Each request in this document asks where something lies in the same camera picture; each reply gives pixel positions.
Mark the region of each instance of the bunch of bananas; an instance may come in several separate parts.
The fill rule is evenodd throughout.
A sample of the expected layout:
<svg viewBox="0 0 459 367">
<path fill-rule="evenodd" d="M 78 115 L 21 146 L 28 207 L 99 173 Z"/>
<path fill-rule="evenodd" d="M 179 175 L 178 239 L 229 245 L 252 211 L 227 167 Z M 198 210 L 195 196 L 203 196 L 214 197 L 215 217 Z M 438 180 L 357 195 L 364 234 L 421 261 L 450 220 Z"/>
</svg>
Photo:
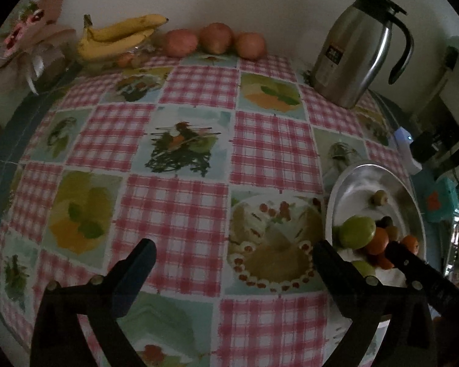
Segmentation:
<svg viewBox="0 0 459 367">
<path fill-rule="evenodd" d="M 90 15 L 84 15 L 83 36 L 78 41 L 78 54 L 85 61 L 115 57 L 142 44 L 155 29 L 168 19 L 158 14 L 126 19 L 103 29 L 94 29 Z"/>
</svg>

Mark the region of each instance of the pink flower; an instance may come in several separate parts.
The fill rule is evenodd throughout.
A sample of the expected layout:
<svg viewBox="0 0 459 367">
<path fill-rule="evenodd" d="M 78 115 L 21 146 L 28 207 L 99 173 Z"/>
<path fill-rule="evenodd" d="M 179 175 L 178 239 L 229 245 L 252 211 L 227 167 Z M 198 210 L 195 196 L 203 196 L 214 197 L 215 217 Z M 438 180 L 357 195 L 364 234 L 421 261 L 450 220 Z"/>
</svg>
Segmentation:
<svg viewBox="0 0 459 367">
<path fill-rule="evenodd" d="M 3 41 L 5 44 L 5 57 L 8 57 L 15 52 L 16 43 L 22 38 L 25 29 L 26 25 L 23 22 L 18 22 L 15 25 L 15 28 L 13 28 L 13 31 L 11 31 L 11 33 Z"/>
<path fill-rule="evenodd" d="M 27 25 L 39 22 L 44 17 L 44 9 L 37 9 L 32 15 L 29 15 L 25 21 Z"/>
</svg>

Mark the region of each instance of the olive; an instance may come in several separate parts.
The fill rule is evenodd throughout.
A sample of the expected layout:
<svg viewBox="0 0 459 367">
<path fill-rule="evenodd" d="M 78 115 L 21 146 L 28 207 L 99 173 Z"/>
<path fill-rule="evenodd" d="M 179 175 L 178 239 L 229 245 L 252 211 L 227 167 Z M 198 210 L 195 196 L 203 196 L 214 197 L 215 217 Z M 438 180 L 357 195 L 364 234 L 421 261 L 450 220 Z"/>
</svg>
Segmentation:
<svg viewBox="0 0 459 367">
<path fill-rule="evenodd" d="M 393 226 L 393 219 L 386 215 L 379 220 L 379 227 L 386 229 L 388 226 Z"/>
<path fill-rule="evenodd" d="M 378 190 L 372 196 L 372 204 L 375 206 L 384 206 L 388 203 L 388 194 L 385 190 Z"/>
</svg>

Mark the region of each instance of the carafe lid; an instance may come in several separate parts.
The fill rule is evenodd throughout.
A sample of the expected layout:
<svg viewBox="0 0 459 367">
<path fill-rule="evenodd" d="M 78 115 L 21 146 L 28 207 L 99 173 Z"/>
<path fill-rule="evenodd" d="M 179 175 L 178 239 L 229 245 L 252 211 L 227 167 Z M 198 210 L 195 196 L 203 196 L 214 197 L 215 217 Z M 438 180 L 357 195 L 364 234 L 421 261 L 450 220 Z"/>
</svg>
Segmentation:
<svg viewBox="0 0 459 367">
<path fill-rule="evenodd" d="M 402 7 L 391 0 L 356 0 L 353 6 L 365 13 L 377 13 L 379 11 L 383 11 L 392 14 L 401 12 L 407 15 L 406 11 Z"/>
</svg>

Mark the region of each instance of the bolt head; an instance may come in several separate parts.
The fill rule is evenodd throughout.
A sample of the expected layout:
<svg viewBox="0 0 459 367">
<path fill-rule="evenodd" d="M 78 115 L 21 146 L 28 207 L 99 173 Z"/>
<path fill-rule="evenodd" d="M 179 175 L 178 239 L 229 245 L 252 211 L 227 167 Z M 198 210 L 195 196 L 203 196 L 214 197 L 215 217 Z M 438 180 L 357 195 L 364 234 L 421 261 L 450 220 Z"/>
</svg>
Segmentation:
<svg viewBox="0 0 459 367">
<path fill-rule="evenodd" d="M 90 279 L 90 283 L 94 286 L 98 286 L 104 281 L 104 277 L 101 274 L 96 274 Z"/>
<path fill-rule="evenodd" d="M 48 291 L 54 291 L 58 288 L 58 282 L 56 280 L 51 280 L 49 283 L 47 283 L 46 288 Z"/>
<path fill-rule="evenodd" d="M 370 286 L 377 286 L 379 284 L 379 280 L 377 279 L 377 277 L 367 276 L 366 283 L 369 284 Z"/>
<path fill-rule="evenodd" d="M 420 291 L 423 288 L 422 284 L 416 280 L 412 281 L 412 287 L 417 291 Z"/>
</svg>

